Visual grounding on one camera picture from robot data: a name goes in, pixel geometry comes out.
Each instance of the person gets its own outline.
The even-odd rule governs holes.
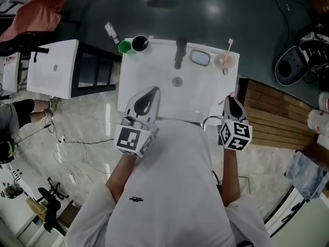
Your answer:
[[[57,105],[58,98],[54,97],[50,101],[27,99],[0,106],[0,138],[46,116],[53,117]]]
[[[145,156],[124,154],[91,191],[67,246],[270,246],[256,205],[240,197],[235,151],[224,149],[219,193],[205,132],[184,121],[156,124]]]

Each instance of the soap bar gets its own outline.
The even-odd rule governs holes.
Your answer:
[[[191,61],[201,66],[208,66],[210,62],[210,55],[206,52],[194,49],[191,51]]]

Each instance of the black table frame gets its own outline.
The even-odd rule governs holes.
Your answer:
[[[98,58],[98,61],[97,61],[97,64],[96,64],[95,70],[94,70],[94,84],[92,86],[79,87],[79,77],[80,77],[80,70],[81,70],[80,68],[81,68],[84,53],[96,56]],[[99,64],[100,64],[101,58],[108,59],[111,61],[110,67],[109,67],[109,69],[110,69],[109,75],[108,75],[106,85],[97,85]],[[107,52],[105,50],[87,45],[87,44],[79,41],[77,55],[76,55],[76,59],[75,59],[73,77],[72,77],[71,98],[77,97],[77,96],[82,96],[82,95],[93,94],[93,93],[114,91],[116,89],[116,86],[113,84],[110,84],[113,62],[114,61],[120,62],[121,59],[122,59],[122,57],[119,55]]]

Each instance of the sneaker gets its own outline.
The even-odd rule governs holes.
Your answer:
[[[51,109],[44,109],[43,112],[45,113],[46,117],[53,117],[53,112],[51,111]]]
[[[52,103],[52,107],[50,107],[50,109],[51,109],[52,112],[54,113],[54,112],[57,110],[57,105],[58,105],[58,102],[59,102],[59,98],[57,98],[57,97],[52,97],[50,101],[51,101],[51,103]]]

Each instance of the office chair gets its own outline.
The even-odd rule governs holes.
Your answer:
[[[60,200],[63,200],[64,198],[68,198],[68,195],[63,195],[62,193],[60,193],[59,191],[58,191],[58,188],[59,188],[59,186],[61,185],[61,183],[60,182],[57,182],[57,184],[56,184],[56,186],[54,187],[53,186],[53,184],[50,182],[51,181],[51,178],[48,178],[47,179],[47,181],[48,181],[48,183],[49,183],[49,185],[50,185],[50,190],[49,190],[49,193],[51,194],[51,195],[53,195],[53,196],[57,196]],[[42,196],[41,198],[39,198],[38,200],[36,200],[36,199],[34,199],[37,203],[39,203],[40,201],[42,201],[44,199],[44,197]]]
[[[44,228],[50,233],[51,230],[55,228],[60,234],[65,236],[66,231],[59,225],[56,219],[56,212],[61,208],[61,203],[45,188],[40,187],[38,188],[38,191],[42,195],[42,198],[48,202],[47,205],[41,202],[41,204],[44,205],[47,209]]]

